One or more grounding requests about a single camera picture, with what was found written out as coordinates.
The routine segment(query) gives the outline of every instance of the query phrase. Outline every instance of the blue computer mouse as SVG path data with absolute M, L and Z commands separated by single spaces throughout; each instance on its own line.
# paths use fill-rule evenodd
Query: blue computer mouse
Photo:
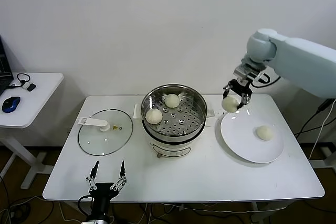
M 11 113 L 16 110 L 16 107 L 20 103 L 20 97 L 10 97 L 4 101 L 2 104 L 2 111 L 5 113 Z

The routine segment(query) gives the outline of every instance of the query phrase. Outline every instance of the white table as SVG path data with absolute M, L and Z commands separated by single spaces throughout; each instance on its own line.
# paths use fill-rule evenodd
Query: white table
M 156 157 L 148 144 L 149 136 L 141 121 L 133 120 L 129 142 L 116 153 L 92 156 L 78 144 L 77 124 L 80 116 L 91 116 L 104 109 L 120 109 L 133 116 L 135 104 L 143 96 L 87 97 L 66 140 L 55 168 L 44 189 L 50 200 L 77 201 L 88 194 L 85 181 L 99 160 L 97 182 L 116 182 L 122 160 L 125 160 L 128 182 L 112 199 L 116 202 L 214 202 L 275 201 L 266 209 L 285 206 L 296 199 L 324 195 L 315 172 L 293 136 L 273 99 L 254 95 L 249 107 L 262 110 L 283 133 L 285 142 L 281 156 L 270 164 L 254 164 L 238 157 L 224 143 L 220 133 L 223 117 L 221 95 L 205 95 L 217 118 L 214 127 L 206 127 L 193 150 L 178 159 Z M 254 221 L 266 214 L 255 214 Z
M 20 85 L 19 81 L 14 75 L 12 84 Z M 12 113 L 4 113 L 0 110 L 0 127 L 1 128 L 14 128 L 23 129 L 31 125 L 43 106 L 49 100 L 53 92 L 63 80 L 61 73 L 27 73 L 30 75 L 31 82 L 37 87 L 29 92 L 23 88 L 7 89 L 0 95 L 0 105 L 12 96 L 21 97 L 20 104 L 17 109 Z M 0 138 L 0 141 L 9 148 L 13 154 L 1 171 L 1 176 L 4 177 L 15 156 L 22 158 L 27 164 L 31 166 L 26 178 L 24 179 L 21 188 L 28 189 L 33 182 L 36 174 L 50 174 L 53 166 L 42 164 L 46 153 L 39 153 L 37 157 L 25 149 L 17 139 L 13 136 L 6 136 Z

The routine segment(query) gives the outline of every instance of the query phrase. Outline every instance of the steamed bun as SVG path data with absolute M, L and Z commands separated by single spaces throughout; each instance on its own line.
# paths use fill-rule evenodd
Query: steamed bun
M 257 128 L 257 135 L 264 141 L 269 141 L 273 138 L 273 131 L 268 126 L 260 126 Z
M 234 113 L 237 111 L 237 107 L 239 105 L 239 102 L 230 96 L 227 96 L 222 100 L 222 108 L 226 110 L 227 112 Z
M 157 124 L 162 121 L 162 112 L 158 109 L 150 109 L 146 113 L 146 121 L 150 124 Z
M 179 96 L 176 94 L 169 94 L 166 96 L 164 103 L 169 108 L 176 108 L 180 105 L 180 99 Z

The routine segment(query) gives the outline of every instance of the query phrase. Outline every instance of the laptop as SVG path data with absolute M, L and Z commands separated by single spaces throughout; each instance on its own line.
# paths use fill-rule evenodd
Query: laptop
M 14 80 L 0 37 L 0 95 Z

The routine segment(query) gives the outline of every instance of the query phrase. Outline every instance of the white plate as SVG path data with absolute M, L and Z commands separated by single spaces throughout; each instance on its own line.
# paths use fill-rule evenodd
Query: white plate
M 256 134 L 257 128 L 263 125 L 270 127 L 274 133 L 269 141 L 261 140 Z M 243 108 L 236 113 L 227 113 L 220 126 L 227 146 L 248 161 L 270 163 L 282 153 L 283 140 L 277 126 L 258 110 Z

